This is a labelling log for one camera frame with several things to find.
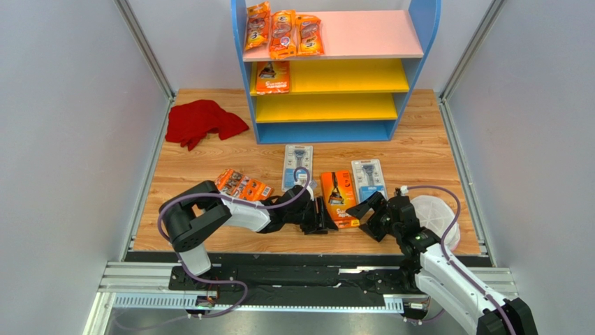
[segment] razor package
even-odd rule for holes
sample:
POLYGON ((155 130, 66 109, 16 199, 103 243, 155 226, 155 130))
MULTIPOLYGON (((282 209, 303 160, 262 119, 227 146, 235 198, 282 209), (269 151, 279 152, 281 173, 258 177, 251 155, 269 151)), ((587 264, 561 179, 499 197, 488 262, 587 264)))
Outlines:
POLYGON ((285 161, 283 162, 283 181, 281 190, 287 191, 295 185, 304 186, 307 175, 304 172, 297 173, 297 181, 293 179, 293 171, 301 166, 306 168, 312 176, 312 153, 314 148, 311 145, 286 145, 285 161))
POLYGON ((375 192, 382 193, 386 198, 386 184, 379 160, 351 161, 351 168, 353 169, 358 203, 363 202, 375 192))
POLYGON ((349 171, 324 172, 321 184, 326 208, 335 224, 339 228, 358 227, 360 221, 346 213, 348 208, 358 204, 349 171))

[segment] white wall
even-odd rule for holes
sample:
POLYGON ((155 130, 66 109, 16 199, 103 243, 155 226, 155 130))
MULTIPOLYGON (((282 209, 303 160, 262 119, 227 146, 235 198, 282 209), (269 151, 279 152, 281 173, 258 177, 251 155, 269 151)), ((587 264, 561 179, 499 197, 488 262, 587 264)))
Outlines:
POLYGON ((0 333, 81 334, 166 98, 112 0, 0 8, 0 333))
POLYGON ((595 2, 508 1, 450 100, 487 233, 539 334, 593 334, 595 2))
MULTIPOLYGON (((230 0, 129 0, 174 89, 241 88, 230 0)), ((260 2, 248 0, 248 5, 260 2)), ((410 0, 270 0, 272 10, 405 9, 410 0)), ((442 1, 440 29, 417 88, 440 91, 491 0, 442 1)))

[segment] yellow shelf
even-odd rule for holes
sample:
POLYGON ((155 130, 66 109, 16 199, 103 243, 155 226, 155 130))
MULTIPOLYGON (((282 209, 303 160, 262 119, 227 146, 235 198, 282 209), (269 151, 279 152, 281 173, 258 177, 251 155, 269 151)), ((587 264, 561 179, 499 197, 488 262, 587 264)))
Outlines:
POLYGON ((396 120, 390 93, 272 94, 256 98, 256 122, 396 120))
MULTIPOLYGON (((335 59, 292 61, 289 94, 407 92, 409 83, 400 59, 335 59)), ((256 63, 250 94, 256 94, 256 63)))

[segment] red cloth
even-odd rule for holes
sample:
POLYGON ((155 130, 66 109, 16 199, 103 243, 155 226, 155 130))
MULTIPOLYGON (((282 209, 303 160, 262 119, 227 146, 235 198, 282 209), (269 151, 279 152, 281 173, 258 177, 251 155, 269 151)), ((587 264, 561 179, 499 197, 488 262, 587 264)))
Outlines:
POLYGON ((239 116, 226 112, 213 100, 197 100, 175 106, 169 114, 166 141, 188 146, 191 151, 207 136, 219 133, 219 139, 227 140, 247 131, 248 125, 239 116))

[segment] metal frame edge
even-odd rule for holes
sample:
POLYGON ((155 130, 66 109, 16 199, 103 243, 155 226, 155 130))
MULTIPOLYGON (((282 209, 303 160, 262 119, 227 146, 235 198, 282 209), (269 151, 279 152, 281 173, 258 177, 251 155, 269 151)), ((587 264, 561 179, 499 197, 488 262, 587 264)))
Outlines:
POLYGON ((507 0, 493 0, 490 4, 490 7, 488 7, 488 9, 485 11, 483 19, 473 34, 473 37, 469 41, 467 48, 463 52, 459 63, 453 71, 453 74, 450 75, 444 90, 440 93, 440 98, 447 101, 453 95, 453 92, 457 88, 457 85, 459 84, 463 74, 465 73, 465 70, 467 69, 467 65, 469 65, 471 60, 475 57, 477 50, 482 45, 487 34, 490 32, 490 29, 496 22, 496 19, 498 18, 498 15, 500 14, 506 2, 507 0))
POLYGON ((147 64, 151 68, 151 72, 153 72, 155 80, 157 80, 157 83, 159 83, 159 86, 161 86, 163 93, 171 101, 175 96, 175 91, 169 83, 168 78, 163 72, 163 69, 159 65, 159 62, 157 61, 157 58, 155 57, 155 54, 153 53, 153 50, 151 49, 151 46, 145 37, 145 33, 142 32, 140 24, 134 15, 134 11, 130 6, 130 3, 128 0, 114 0, 114 3, 116 4, 116 7, 118 7, 120 14, 122 14, 122 18, 124 18, 124 21, 128 25, 128 28, 130 29, 130 32, 134 37, 138 48, 142 52, 147 64))
POLYGON ((172 109, 173 105, 175 104, 175 98, 170 99, 170 103, 167 107, 166 113, 163 117, 163 122, 161 124, 161 129, 159 131, 159 136, 157 137, 154 146, 153 146, 153 155, 151 157, 151 162, 149 165, 149 169, 147 169, 145 175, 143 176, 143 183, 142 188, 140 189, 140 193, 138 199, 136 200, 136 204, 134 206, 135 212, 132 219, 132 224, 128 230, 128 239, 126 240, 126 244, 120 253, 120 260, 123 260, 126 257, 126 254, 132 250, 134 246, 134 241, 136 239, 136 232, 138 231, 138 227, 140 226, 140 219, 142 217, 142 212, 145 209, 145 203, 147 202, 147 197, 149 196, 149 190, 151 188, 151 182, 153 181, 153 175, 155 174, 155 169, 157 167, 157 161, 159 160, 159 155, 161 154, 161 148, 163 146, 163 141, 165 141, 166 131, 168 127, 168 115, 170 110, 172 109))
POLYGON ((497 267, 497 261, 493 258, 492 253, 490 252, 490 236, 489 234, 486 234, 486 230, 484 228, 485 220, 483 219, 482 211, 478 206, 477 193, 473 187, 473 181, 467 166, 467 160, 465 159, 463 148, 459 140, 459 135, 455 127, 455 123, 453 122, 453 116, 450 113, 448 102, 438 97, 437 99, 439 102, 438 105, 440 114, 442 116, 442 121, 444 123, 444 128, 446 129, 446 136, 448 137, 448 142, 450 143, 450 149, 453 152, 453 158, 455 159, 455 165, 457 166, 461 187, 463 188, 463 193, 465 194, 467 208, 469 209, 469 214, 471 215, 471 222, 475 228, 475 233, 477 235, 478 242, 480 243, 480 248, 485 248, 485 253, 488 257, 490 257, 492 264, 497 267))
POLYGON ((104 335, 110 323, 110 315, 117 293, 97 292, 83 335, 104 335))

